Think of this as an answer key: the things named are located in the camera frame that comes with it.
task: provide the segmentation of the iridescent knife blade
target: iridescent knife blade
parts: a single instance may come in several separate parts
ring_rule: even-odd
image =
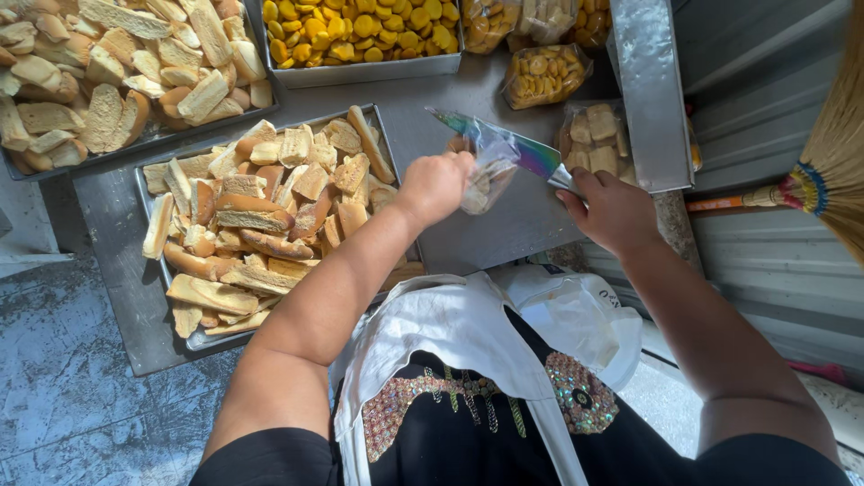
[[[546,182],[559,189],[575,192],[575,187],[572,185],[572,177],[564,169],[563,164],[561,164],[561,152],[558,150],[500,126],[493,125],[479,118],[469,117],[459,112],[438,110],[429,107],[426,108],[426,111],[432,113],[432,116],[437,118],[438,121],[460,135],[467,134],[468,128],[476,122],[500,133],[504,137],[513,136],[516,140],[516,147],[519,150],[519,167],[541,176]]]

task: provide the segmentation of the hand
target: hand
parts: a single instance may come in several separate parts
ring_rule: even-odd
[[[569,191],[556,191],[556,196],[564,202],[576,226],[594,243],[621,260],[638,255],[648,246],[665,245],[657,229],[654,202],[647,192],[605,170],[592,174],[576,168],[573,182],[588,199],[588,208]]]
[[[459,208],[474,169],[468,152],[420,157],[405,171],[394,204],[414,216],[421,228],[434,225]]]

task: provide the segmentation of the concrete floor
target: concrete floor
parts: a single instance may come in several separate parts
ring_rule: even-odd
[[[185,484],[240,349],[133,377],[68,180],[42,192],[61,251],[79,258],[0,279],[0,485]],[[640,364],[621,395],[695,454],[688,388]]]

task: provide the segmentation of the white plastic bag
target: white plastic bag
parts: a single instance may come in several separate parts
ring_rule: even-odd
[[[502,265],[487,273],[552,348],[615,392],[624,389],[639,363],[642,317],[621,306],[606,280],[555,265]]]

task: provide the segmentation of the metal container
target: metal container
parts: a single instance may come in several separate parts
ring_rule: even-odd
[[[390,142],[387,139],[387,132],[384,130],[384,124],[381,122],[381,116],[378,113],[378,107],[375,105],[363,105],[360,107],[360,109],[362,110],[363,114],[365,115],[366,123],[368,123],[369,126],[373,126],[373,127],[377,128],[378,131],[380,131],[381,138],[378,141],[378,149],[381,150],[381,155],[384,157],[384,159],[387,160],[392,166],[393,157],[392,157],[392,152],[390,149]],[[278,129],[278,131],[281,132],[285,128],[296,128],[296,127],[305,123],[306,125],[311,126],[313,131],[317,132],[321,127],[326,125],[333,118],[345,118],[347,116],[347,114],[348,114],[348,111],[345,110],[343,112],[338,112],[338,113],[334,113],[332,115],[327,115],[326,117],[315,118],[315,119],[312,119],[312,120],[309,120],[306,122],[301,122],[301,123],[296,124],[296,125],[290,125],[287,127],[280,127]],[[182,155],[176,155],[173,157],[177,157],[177,158],[193,157],[196,155],[210,153],[211,149],[212,149],[212,147],[207,147],[205,149],[189,151],[189,152],[184,153]],[[138,165],[135,167],[135,184],[137,186],[137,196],[138,196],[139,202],[141,203],[141,208],[143,209],[144,215],[147,217],[147,221],[149,221],[149,219],[150,219],[150,212],[153,209],[153,201],[155,201],[156,198],[152,194],[147,192],[147,181],[144,178],[143,167],[145,165],[151,165],[154,163],[164,163],[164,162],[167,162],[168,160],[170,160],[171,158],[172,157],[158,158],[156,160],[150,159],[150,160],[142,162],[141,165]],[[401,183],[402,183],[402,181],[399,178],[399,176],[397,175],[397,181],[396,181],[397,186]],[[422,256],[420,254],[420,247],[417,245],[416,241],[408,249],[408,252],[406,252],[406,256],[408,257],[409,261],[422,261]],[[159,260],[159,269],[160,269],[160,275],[162,276],[162,282],[165,284],[165,289],[167,290],[171,286],[171,282],[174,280],[175,269],[173,267],[169,266],[165,262],[165,259]],[[380,292],[372,300],[372,303],[373,304],[378,303],[378,302],[384,300],[384,298],[386,296],[387,296],[387,292]],[[164,323],[154,323],[153,325],[164,325]],[[246,332],[238,332],[237,334],[208,336],[207,334],[204,333],[203,328],[201,328],[201,326],[199,326],[198,329],[196,329],[195,332],[192,333],[192,335],[189,338],[187,338],[186,347],[192,351],[198,351],[201,349],[206,349],[206,348],[210,348],[212,346],[216,346],[217,344],[221,344],[222,342],[229,342],[229,341],[233,341],[236,339],[240,339],[241,337],[248,336],[248,335],[252,334],[253,332],[255,332],[254,329],[248,330]]]
[[[248,16],[246,18],[246,22],[244,22],[244,26],[246,28],[246,36],[249,37],[256,44],[256,46],[258,48],[258,54],[259,55],[267,55],[268,57],[270,57],[269,54],[266,54],[262,50],[262,47],[263,47],[262,43],[257,41],[255,31],[252,28],[252,26],[250,25]],[[151,100],[150,101],[151,105],[154,103],[157,103],[157,102],[158,102],[157,100]],[[161,128],[157,128],[156,124],[154,124],[153,122],[148,122],[147,126],[144,128],[143,133],[141,134],[140,137],[138,137],[138,140],[136,140],[132,145],[130,145],[124,149],[115,150],[113,152],[109,152],[109,153],[97,155],[97,156],[90,155],[87,159],[85,159],[84,162],[82,162],[78,165],[74,165],[71,167],[60,167],[58,169],[46,170],[45,172],[37,172],[31,176],[27,176],[27,175],[23,174],[20,170],[18,170],[18,168],[12,163],[12,156],[8,150],[6,150],[6,149],[0,150],[0,157],[6,163],[6,167],[9,169],[9,175],[12,177],[13,181],[27,181],[27,182],[40,181],[41,179],[45,179],[47,177],[53,177],[53,176],[57,176],[59,174],[65,174],[71,170],[81,169],[83,167],[89,167],[91,165],[94,165],[95,163],[101,163],[101,162],[104,162],[107,160],[113,160],[113,159],[119,158],[119,157],[127,157],[128,155],[135,153],[135,152],[138,152],[140,150],[149,149],[151,147],[161,145],[161,144],[167,144],[169,142],[174,142],[176,140],[181,140],[185,137],[191,137],[191,136],[196,135],[198,133],[204,133],[206,131],[210,131],[210,130],[213,130],[215,128],[218,128],[220,126],[226,126],[226,125],[230,125],[230,124],[234,124],[234,123],[239,123],[241,121],[244,121],[244,120],[247,120],[250,118],[260,117],[260,116],[264,115],[265,113],[275,111],[278,107],[279,107],[279,100],[276,96],[274,96],[273,97],[273,105],[268,106],[266,108],[254,108],[251,110],[247,110],[242,115],[238,115],[236,117],[222,118],[221,120],[216,120],[216,121],[214,121],[212,123],[208,123],[206,125],[189,128],[189,129],[184,130],[184,131],[172,131],[168,127],[164,127],[164,126]]]
[[[246,9],[250,14],[252,25],[262,39],[267,38],[264,31],[264,19],[261,18],[262,0],[245,0]],[[456,54],[439,54],[419,59],[401,61],[363,62],[345,66],[302,67],[297,69],[277,69],[273,56],[270,55],[270,43],[266,42],[264,52],[267,57],[265,64],[276,78],[288,89],[313,86],[332,86],[350,83],[365,83],[367,81],[396,80],[400,78],[416,78],[435,76],[437,74],[455,74],[459,70],[462,51],[465,42],[462,39],[462,20],[456,23],[456,36],[459,40],[459,52]]]

